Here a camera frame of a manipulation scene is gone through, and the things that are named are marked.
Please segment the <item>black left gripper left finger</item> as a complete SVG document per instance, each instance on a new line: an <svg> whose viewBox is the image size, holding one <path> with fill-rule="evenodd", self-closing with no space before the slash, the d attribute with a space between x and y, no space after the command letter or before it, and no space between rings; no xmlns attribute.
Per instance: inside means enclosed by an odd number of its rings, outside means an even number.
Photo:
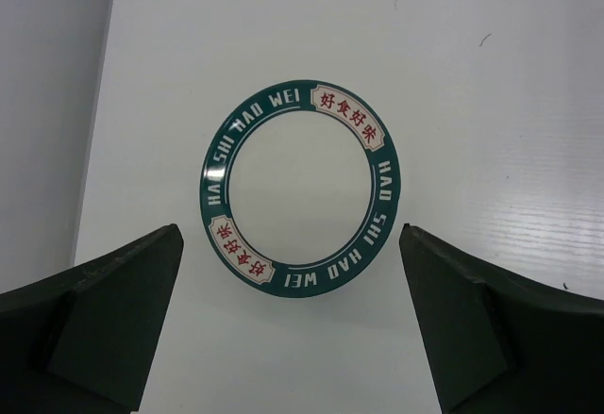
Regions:
<svg viewBox="0 0 604 414"><path fill-rule="evenodd" d="M169 224L3 293L2 412L138 411L183 249Z"/></svg>

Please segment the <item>green rimmed white plate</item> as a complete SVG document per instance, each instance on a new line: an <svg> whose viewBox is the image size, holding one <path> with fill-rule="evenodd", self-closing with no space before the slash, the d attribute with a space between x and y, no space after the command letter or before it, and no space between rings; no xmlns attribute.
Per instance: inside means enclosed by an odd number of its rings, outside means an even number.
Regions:
<svg viewBox="0 0 604 414"><path fill-rule="evenodd" d="M361 143L370 172L370 199L360 227L323 259L293 265L263 255L243 236L229 200L234 161L261 125L285 113L307 111L342 124ZM239 104L210 142L199 182L201 219L222 263L250 287L282 298L310 298L336 290L377 257L393 229L401 192L394 141L384 122L357 94L314 79L278 83Z"/></svg>

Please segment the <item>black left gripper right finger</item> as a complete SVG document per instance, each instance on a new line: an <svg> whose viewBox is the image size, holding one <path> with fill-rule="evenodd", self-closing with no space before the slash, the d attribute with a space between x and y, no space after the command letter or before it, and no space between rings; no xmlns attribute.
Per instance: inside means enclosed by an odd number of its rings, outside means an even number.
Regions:
<svg viewBox="0 0 604 414"><path fill-rule="evenodd" d="M405 224L405 275L443 413L600 413L603 303Z"/></svg>

